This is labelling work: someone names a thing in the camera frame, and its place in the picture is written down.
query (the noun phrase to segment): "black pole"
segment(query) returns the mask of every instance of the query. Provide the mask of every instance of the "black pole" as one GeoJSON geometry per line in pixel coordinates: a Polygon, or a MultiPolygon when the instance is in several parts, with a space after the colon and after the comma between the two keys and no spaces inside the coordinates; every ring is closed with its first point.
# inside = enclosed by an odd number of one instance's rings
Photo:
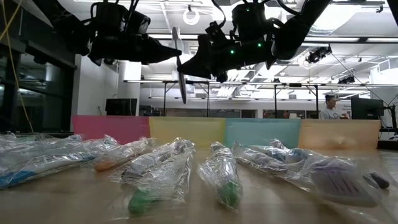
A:
{"type": "Polygon", "coordinates": [[[317,119],[319,119],[319,100],[318,100],[318,86],[315,86],[315,99],[317,101],[317,119]]]}
{"type": "Polygon", "coordinates": [[[274,99],[275,99],[275,118],[278,118],[278,116],[277,116],[277,106],[276,106],[276,85],[274,85],[274,99]]]}
{"type": "Polygon", "coordinates": [[[167,83],[164,83],[163,116],[166,116],[166,85],[167,83]]]}
{"type": "Polygon", "coordinates": [[[210,84],[207,83],[207,117],[209,117],[209,110],[210,110],[210,84]]]}

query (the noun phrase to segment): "window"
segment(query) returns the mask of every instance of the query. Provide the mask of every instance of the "window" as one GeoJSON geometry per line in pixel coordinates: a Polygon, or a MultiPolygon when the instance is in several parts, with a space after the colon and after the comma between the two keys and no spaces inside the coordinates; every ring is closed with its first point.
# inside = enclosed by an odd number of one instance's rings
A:
{"type": "MultiPolygon", "coordinates": [[[[206,109],[166,109],[166,116],[207,117],[206,109]]],[[[241,110],[209,110],[211,118],[240,118],[241,110]]]]}
{"type": "Polygon", "coordinates": [[[307,119],[318,119],[317,111],[306,111],[307,112],[307,119]]]}
{"type": "Polygon", "coordinates": [[[7,67],[9,55],[2,55],[6,56],[0,58],[0,131],[31,132],[25,111],[35,132],[69,131],[73,70],[42,63],[45,58],[37,63],[33,55],[13,51],[18,92],[7,67]]]}
{"type": "Polygon", "coordinates": [[[65,73],[65,70],[51,63],[36,63],[32,55],[21,55],[21,67],[19,69],[21,86],[25,85],[48,93],[64,95],[64,84],[68,78],[65,73]]]}
{"type": "Polygon", "coordinates": [[[262,117],[263,118],[275,118],[275,110],[263,110],[262,117]]]}
{"type": "MultiPolygon", "coordinates": [[[[61,98],[22,88],[19,92],[22,95],[26,113],[35,132],[61,131],[63,129],[63,100],[61,98]]],[[[22,132],[30,131],[19,93],[14,115],[14,126],[18,127],[18,130],[22,132]]]]}
{"type": "Polygon", "coordinates": [[[242,118],[256,118],[256,110],[242,110],[242,118]]]}
{"type": "MultiPolygon", "coordinates": [[[[263,118],[275,118],[275,110],[264,110],[263,118]]],[[[305,119],[305,111],[277,110],[277,118],[282,119],[305,119]]]]}

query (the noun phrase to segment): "ceiling light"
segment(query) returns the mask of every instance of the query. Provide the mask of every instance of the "ceiling light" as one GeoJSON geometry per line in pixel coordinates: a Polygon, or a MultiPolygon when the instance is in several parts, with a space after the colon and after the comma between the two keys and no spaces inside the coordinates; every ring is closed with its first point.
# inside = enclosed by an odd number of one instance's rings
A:
{"type": "Polygon", "coordinates": [[[312,25],[310,32],[330,34],[346,24],[361,6],[329,5],[312,25]]]}
{"type": "Polygon", "coordinates": [[[328,44],[314,44],[314,43],[303,43],[302,47],[328,47],[328,44]]]}
{"type": "Polygon", "coordinates": [[[188,25],[196,25],[199,22],[200,16],[199,16],[199,12],[197,9],[192,9],[191,11],[189,11],[188,9],[185,10],[184,14],[182,15],[182,19],[184,20],[184,22],[188,25]],[[188,19],[188,13],[189,12],[194,12],[195,16],[192,19],[188,19]]]}
{"type": "MultiPolygon", "coordinates": [[[[164,40],[171,40],[172,35],[171,34],[148,34],[149,37],[155,38],[155,39],[164,39],[164,40]]],[[[182,34],[178,36],[182,40],[197,40],[198,36],[197,35],[189,35],[189,34],[182,34]]]]}
{"type": "Polygon", "coordinates": [[[162,80],[123,80],[128,83],[163,83],[162,80]]]}
{"type": "Polygon", "coordinates": [[[305,42],[357,42],[359,37],[306,37],[305,42]]]}
{"type": "Polygon", "coordinates": [[[398,38],[368,38],[366,42],[398,42],[398,38]]]}

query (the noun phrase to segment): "metal frame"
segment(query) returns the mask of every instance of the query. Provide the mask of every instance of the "metal frame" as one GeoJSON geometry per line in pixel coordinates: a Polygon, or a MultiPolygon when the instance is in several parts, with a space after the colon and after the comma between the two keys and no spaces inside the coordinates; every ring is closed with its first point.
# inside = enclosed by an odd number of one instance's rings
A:
{"type": "MultiPolygon", "coordinates": [[[[168,80],[124,80],[123,82],[126,83],[164,83],[164,104],[163,104],[163,115],[165,116],[166,111],[166,93],[176,84],[178,81],[168,81],[168,80]],[[168,83],[173,83],[170,88],[166,88],[168,83]]],[[[319,118],[319,95],[318,95],[318,88],[319,86],[332,86],[332,87],[398,87],[398,85],[378,85],[378,84],[326,84],[326,83],[255,83],[255,82],[224,82],[218,83],[213,81],[190,81],[187,80],[187,84],[199,84],[199,86],[207,93],[207,117],[209,117],[209,110],[210,110],[210,85],[272,85],[274,86],[274,102],[275,102],[275,118],[277,118],[277,95],[278,93],[286,86],[293,87],[293,88],[300,88],[300,87],[307,87],[311,93],[315,95],[315,103],[317,107],[317,118],[319,118]],[[277,87],[282,86],[282,89],[277,91],[277,87]]]]}

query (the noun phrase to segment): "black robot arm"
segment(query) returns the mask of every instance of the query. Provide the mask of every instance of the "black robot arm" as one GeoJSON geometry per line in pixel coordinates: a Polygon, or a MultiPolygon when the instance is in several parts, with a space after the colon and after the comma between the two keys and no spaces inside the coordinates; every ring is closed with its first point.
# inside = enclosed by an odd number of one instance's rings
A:
{"type": "Polygon", "coordinates": [[[138,0],[132,2],[129,9],[119,5],[119,1],[95,2],[91,6],[91,18],[84,21],[65,10],[57,0],[33,2],[71,51],[88,54],[97,65],[101,65],[103,58],[149,64],[181,55],[181,51],[163,46],[146,34],[150,18],[135,10],[138,0]]]}
{"type": "Polygon", "coordinates": [[[33,0],[49,19],[53,28],[65,39],[67,46],[76,54],[87,55],[90,34],[80,20],[66,11],[57,0],[33,0]]]}
{"type": "Polygon", "coordinates": [[[266,19],[264,2],[267,1],[248,2],[233,9],[234,30],[230,32],[229,40],[221,27],[212,22],[206,30],[207,35],[198,37],[197,54],[179,71],[202,78],[213,75],[222,82],[227,80],[226,71],[231,69],[261,62],[265,62],[269,69],[277,59],[290,59],[295,55],[331,0],[308,0],[302,11],[293,12],[295,16],[285,24],[275,18],[266,19]]]}

